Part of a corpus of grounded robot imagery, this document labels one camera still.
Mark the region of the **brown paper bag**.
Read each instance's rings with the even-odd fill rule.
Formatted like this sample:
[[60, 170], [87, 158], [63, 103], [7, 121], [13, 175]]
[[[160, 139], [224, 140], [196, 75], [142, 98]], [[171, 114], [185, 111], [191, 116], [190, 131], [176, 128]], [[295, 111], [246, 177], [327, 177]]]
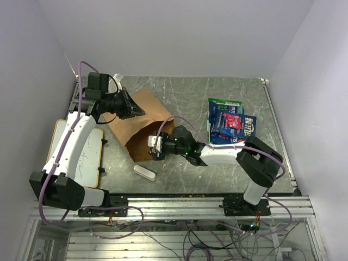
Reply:
[[148, 90], [140, 89], [130, 95], [136, 104], [145, 111], [145, 115], [120, 120], [114, 114], [103, 114], [114, 137], [124, 146], [134, 162], [151, 160], [147, 139], [155, 135], [170, 112]]

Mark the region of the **blue Burts spicy bag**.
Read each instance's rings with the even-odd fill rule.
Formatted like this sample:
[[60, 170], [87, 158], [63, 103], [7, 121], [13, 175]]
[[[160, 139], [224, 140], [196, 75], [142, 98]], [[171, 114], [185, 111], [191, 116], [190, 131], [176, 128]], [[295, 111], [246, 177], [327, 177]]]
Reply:
[[210, 142], [216, 145], [228, 145], [228, 144], [236, 144], [239, 142], [244, 142], [245, 139], [228, 136], [222, 133], [211, 133], [210, 134]]

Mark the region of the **red snack bag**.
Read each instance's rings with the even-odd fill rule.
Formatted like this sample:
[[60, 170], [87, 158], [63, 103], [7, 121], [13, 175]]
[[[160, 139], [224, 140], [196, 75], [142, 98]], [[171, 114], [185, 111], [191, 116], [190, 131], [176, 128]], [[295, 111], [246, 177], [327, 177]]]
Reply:
[[241, 117], [237, 114], [223, 113], [222, 114], [224, 120], [224, 127], [233, 128], [233, 129], [241, 129]]

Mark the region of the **blue Kettle chips bag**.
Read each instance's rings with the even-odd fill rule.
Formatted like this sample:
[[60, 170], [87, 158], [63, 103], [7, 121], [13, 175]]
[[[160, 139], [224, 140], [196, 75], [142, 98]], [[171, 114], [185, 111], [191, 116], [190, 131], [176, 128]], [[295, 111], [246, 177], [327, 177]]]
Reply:
[[226, 134], [228, 136], [238, 137], [242, 139], [249, 139], [256, 135], [256, 123], [257, 118], [255, 116], [249, 116], [245, 114], [237, 114], [241, 117], [241, 129], [233, 129], [233, 128], [225, 128], [224, 127], [224, 120], [222, 117], [223, 113], [231, 113], [227, 110], [217, 110], [215, 113], [215, 117], [211, 126], [210, 133], [222, 133]]

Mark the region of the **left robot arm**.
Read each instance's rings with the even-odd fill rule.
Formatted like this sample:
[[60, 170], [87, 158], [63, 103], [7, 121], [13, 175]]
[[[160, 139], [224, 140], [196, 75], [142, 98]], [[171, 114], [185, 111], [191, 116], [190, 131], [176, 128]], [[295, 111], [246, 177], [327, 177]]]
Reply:
[[87, 87], [69, 107], [66, 127], [52, 157], [41, 171], [32, 172], [29, 182], [40, 207], [79, 210], [91, 206], [99, 216], [110, 212], [106, 190], [84, 187], [74, 179], [85, 142], [102, 114], [114, 114], [121, 120], [145, 114], [125, 88], [118, 85], [115, 92], [109, 92], [110, 77], [89, 73]]

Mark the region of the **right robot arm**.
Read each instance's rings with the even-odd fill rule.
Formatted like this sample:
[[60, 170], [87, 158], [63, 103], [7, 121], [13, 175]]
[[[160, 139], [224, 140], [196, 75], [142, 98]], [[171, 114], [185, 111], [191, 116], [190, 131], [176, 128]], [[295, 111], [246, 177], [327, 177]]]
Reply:
[[158, 134], [155, 149], [159, 158], [180, 155], [194, 166], [238, 164], [251, 180], [239, 203], [246, 215], [258, 210], [261, 198], [283, 168], [283, 157], [256, 137], [236, 144], [205, 144], [196, 141], [184, 126], [174, 128], [171, 134]]

